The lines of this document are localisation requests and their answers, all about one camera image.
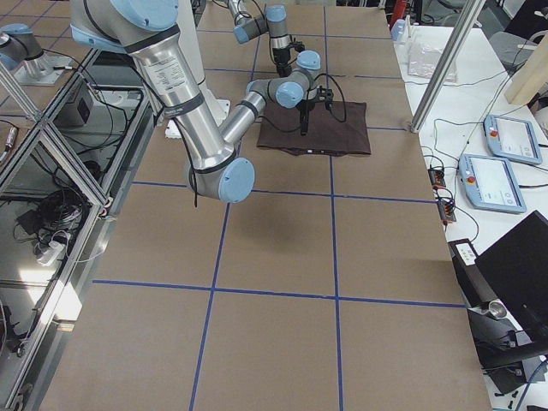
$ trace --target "white label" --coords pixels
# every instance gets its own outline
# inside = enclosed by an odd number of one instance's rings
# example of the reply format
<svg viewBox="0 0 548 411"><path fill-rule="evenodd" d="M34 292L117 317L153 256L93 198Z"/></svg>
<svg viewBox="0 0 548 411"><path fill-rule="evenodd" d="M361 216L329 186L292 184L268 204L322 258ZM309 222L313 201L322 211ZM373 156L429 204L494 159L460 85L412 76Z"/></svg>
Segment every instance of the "white label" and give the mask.
<svg viewBox="0 0 548 411"><path fill-rule="evenodd" d="M464 264L466 265L474 265L476 264L476 254L474 254L474 251L472 251L472 248L469 244L457 244L456 245L456 251L459 252L461 255L462 260L464 261Z"/></svg>
<svg viewBox="0 0 548 411"><path fill-rule="evenodd" d="M145 70L158 94L174 92L187 83L181 64L175 56L165 58L151 66L145 66Z"/></svg>

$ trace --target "blue tape line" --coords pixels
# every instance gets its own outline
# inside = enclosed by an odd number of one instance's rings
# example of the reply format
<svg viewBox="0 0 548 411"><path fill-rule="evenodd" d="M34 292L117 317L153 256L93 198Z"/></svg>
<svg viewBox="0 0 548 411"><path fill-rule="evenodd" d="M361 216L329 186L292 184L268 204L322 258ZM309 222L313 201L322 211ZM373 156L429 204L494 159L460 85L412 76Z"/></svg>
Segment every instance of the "blue tape line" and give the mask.
<svg viewBox="0 0 548 411"><path fill-rule="evenodd" d="M392 41L391 37L376 37L376 36L336 36L331 35L327 36L331 39L366 39L366 40L390 40Z"/></svg>
<svg viewBox="0 0 548 411"><path fill-rule="evenodd" d="M41 15L39 15L38 18L34 21L34 23L31 24L29 27L32 27L32 26L34 26L36 23L38 23L38 22L40 21L40 19L41 19L42 17L44 17L45 14L46 14L48 11L50 11L51 8L52 8L53 6L55 6L55 3L54 3L54 2L51 2L50 6L44 11L44 13L42 13Z"/></svg>
<svg viewBox="0 0 548 411"><path fill-rule="evenodd" d="M380 80L401 80L402 77L393 77L389 75L355 75L357 79L380 79Z"/></svg>
<svg viewBox="0 0 548 411"><path fill-rule="evenodd" d="M19 2L14 7L12 7L11 10L8 11L6 15L2 15L2 17L0 17L0 21L3 20L4 17L7 17L8 15L10 15L10 13L14 11L15 9L17 9L24 1L25 0L19 0Z"/></svg>
<svg viewBox="0 0 548 411"><path fill-rule="evenodd" d="M0 103L0 108L6 103L6 101L8 101L8 98L9 98L9 96L5 97L4 100L2 100L2 103Z"/></svg>
<svg viewBox="0 0 548 411"><path fill-rule="evenodd" d="M186 285L186 284L172 284L172 283L145 283L139 281L123 281L123 280L107 280L107 279L95 279L92 280L94 284L106 284L106 285L122 285L129 287L149 287L154 289L186 289L190 291L208 291L212 290L216 293L226 294L244 294L244 295L266 295L273 297L289 297L289 298L308 298L318 300L339 300L339 301L351 301L351 302L368 302L375 304L392 304L398 306L420 306L420 307L447 307L447 308L465 308L463 304L453 304L446 302L428 302L428 301L407 301L407 300L386 300L382 298L366 298L366 297L345 297L334 295L320 295L320 294L302 294L302 293L285 293L281 291L264 291L257 289L228 289L228 288L215 288L199 286L199 285Z"/></svg>
<svg viewBox="0 0 548 411"><path fill-rule="evenodd" d="M256 289L215 289L219 293L245 294L245 295L269 295L273 297L311 298L317 300L335 300L333 295L283 293L278 291L261 291Z"/></svg>
<svg viewBox="0 0 548 411"><path fill-rule="evenodd" d="M368 130L407 131L403 127L372 127L372 126L367 126L367 129Z"/></svg>
<svg viewBox="0 0 548 411"><path fill-rule="evenodd" d="M66 37L65 37L65 33L66 33L68 30L70 30L70 26L68 26L67 28L65 28L65 30L61 33L61 36L60 36L57 40L55 40L55 41L53 42L53 44L50 46L50 48L51 48L52 50L53 50L53 47L55 47L55 45L57 44L57 42L58 42L59 40L65 39L65 38L66 38Z"/></svg>
<svg viewBox="0 0 548 411"><path fill-rule="evenodd" d="M138 186L159 186L159 187L177 187L177 188L187 188L186 184L175 184L171 182L133 182L133 184Z"/></svg>
<svg viewBox="0 0 548 411"><path fill-rule="evenodd" d="M196 393L198 391L198 382L200 380L200 369L202 366L202 360L204 358L204 350L206 348L207 331L209 329L211 308L213 307L213 298L215 296L215 285L217 284L217 275L219 273L219 266L221 265L221 255L223 254L224 237L226 235L226 228L229 223L229 214L230 214L230 204L227 204L226 210L224 212L223 229L221 231L221 239L219 240L219 249L217 251L217 260L215 261L215 271L213 272L213 280L211 282L209 302L207 303L207 313L205 314L204 330L202 332L202 340L200 343L200 353L198 354L198 363L196 364L196 373L194 374L194 383L192 387L192 395L190 397L190 404L188 406L188 411L194 410L194 403L196 401Z"/></svg>
<svg viewBox="0 0 548 411"><path fill-rule="evenodd" d="M198 285L184 285L184 284L141 283L141 282L135 282L135 281L104 280L104 279L92 280L92 283L109 284L109 285L129 285L133 287L150 287L155 289L190 289L192 291L211 291L210 287L200 287Z"/></svg>
<svg viewBox="0 0 548 411"><path fill-rule="evenodd" d="M341 349L341 305L339 303L339 272L337 262L337 216L335 213L335 178L333 176L333 157L329 157L331 185L331 237L333 240L333 278L335 280L335 321L337 328L337 373L339 388L339 411L344 410L343 397L343 354Z"/></svg>
<svg viewBox="0 0 548 411"><path fill-rule="evenodd" d="M262 193L262 194L286 194L286 195L308 195L313 197L330 197L330 194L321 194L321 193L299 193L299 192L293 192L293 191L271 191L271 190L253 190L254 193Z"/></svg>
<svg viewBox="0 0 548 411"><path fill-rule="evenodd" d="M186 188L185 184L175 184L168 182L133 182L140 186L158 186L158 187L174 187ZM253 193L259 194L282 194L282 195L302 195L309 197L334 197L336 199L352 199L352 200L372 200L372 201L399 201L402 203L421 203L421 204L436 204L435 200L417 200L417 199L397 199L391 197L373 197L367 195L351 195L351 194L322 194L322 193L306 193L298 191L271 191L271 190L252 190Z"/></svg>
<svg viewBox="0 0 548 411"><path fill-rule="evenodd" d="M251 70L242 70L240 68L204 68L205 71L233 71L235 73L252 73Z"/></svg>
<svg viewBox="0 0 548 411"><path fill-rule="evenodd" d="M24 18L27 18L27 19L30 18L30 17L33 17L35 19L40 19L40 18L44 17L45 19L64 19L64 20L70 21L70 17L64 17L62 15L11 15L9 12L8 12L7 15L9 15L9 17L24 17Z"/></svg>
<svg viewBox="0 0 548 411"><path fill-rule="evenodd" d="M402 202L402 203L436 204L435 200L392 199L391 197L369 197L369 196L366 196L366 195L335 194L335 197L338 198L338 199L399 201L399 202Z"/></svg>
<svg viewBox="0 0 548 411"><path fill-rule="evenodd" d="M428 301L407 301L407 300L385 300L382 298L362 298L362 297L339 297L341 301L354 302L372 302L375 304L395 304L399 306L419 306L419 307L444 307L444 308L466 308L464 304L451 304L448 302L428 302Z"/></svg>

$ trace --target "dark fabric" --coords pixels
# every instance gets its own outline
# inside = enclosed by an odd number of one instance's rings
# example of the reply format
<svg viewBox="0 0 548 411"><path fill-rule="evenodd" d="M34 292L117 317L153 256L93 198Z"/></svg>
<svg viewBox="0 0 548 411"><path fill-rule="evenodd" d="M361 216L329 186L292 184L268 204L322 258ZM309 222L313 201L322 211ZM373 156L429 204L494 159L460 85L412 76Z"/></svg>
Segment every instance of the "dark fabric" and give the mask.
<svg viewBox="0 0 548 411"><path fill-rule="evenodd" d="M334 102L332 111L338 118L343 118L343 103ZM294 129L299 125L297 109L288 110L277 104L268 104L263 116L281 129ZM301 136L299 130L292 133L278 131L263 119L257 147L276 148L296 156L371 154L367 137L366 103L347 103L347 121L343 123L335 120L323 104L317 104L310 112L308 133L304 136Z"/></svg>

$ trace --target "monitor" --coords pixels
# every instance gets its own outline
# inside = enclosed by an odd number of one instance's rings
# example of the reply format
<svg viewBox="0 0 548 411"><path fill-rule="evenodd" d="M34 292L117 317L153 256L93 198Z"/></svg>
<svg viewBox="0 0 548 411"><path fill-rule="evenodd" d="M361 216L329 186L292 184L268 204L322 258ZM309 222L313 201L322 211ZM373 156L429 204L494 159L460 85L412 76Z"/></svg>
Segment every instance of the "monitor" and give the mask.
<svg viewBox="0 0 548 411"><path fill-rule="evenodd" d="M532 212L476 265L531 339L548 338L548 220Z"/></svg>

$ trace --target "metal cylinder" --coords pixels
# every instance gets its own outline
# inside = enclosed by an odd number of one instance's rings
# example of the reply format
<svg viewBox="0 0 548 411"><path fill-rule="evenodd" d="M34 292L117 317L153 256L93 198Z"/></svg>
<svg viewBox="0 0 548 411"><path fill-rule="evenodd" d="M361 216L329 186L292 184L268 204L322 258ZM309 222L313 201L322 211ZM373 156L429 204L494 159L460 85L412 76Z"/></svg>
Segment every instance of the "metal cylinder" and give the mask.
<svg viewBox="0 0 548 411"><path fill-rule="evenodd" d="M184 128L194 168L215 167L230 157L234 147L227 144L203 99L188 63L178 45L179 34L130 54L140 62L168 112ZM188 104L200 101L195 107Z"/></svg>
<svg viewBox="0 0 548 411"><path fill-rule="evenodd" d="M413 121L411 122L411 130L414 133L418 133L425 123L426 118L436 101L436 97L439 95L439 92L444 85L450 66L455 61L462 45L464 45L468 33L476 22L484 3L485 0L468 0L464 6L459 20L447 41L444 52L439 59L438 65L434 70L434 74L426 87L422 100L417 107L417 111L414 114Z"/></svg>
<svg viewBox="0 0 548 411"><path fill-rule="evenodd" d="M249 92L243 101L252 104L259 114L265 110L265 99L257 92ZM251 109L246 105L237 105L221 125L221 135L227 143L235 145L254 121L255 115Z"/></svg>
<svg viewBox="0 0 548 411"><path fill-rule="evenodd" d="M485 357L481 360L481 365L484 368L496 368L546 354L548 354L548 339L545 338Z"/></svg>
<svg viewBox="0 0 548 411"><path fill-rule="evenodd" d="M42 77L53 73L53 66L51 65L46 54L43 54L38 58L34 58L33 60L25 60L23 63L28 75L35 80L39 80Z"/></svg>

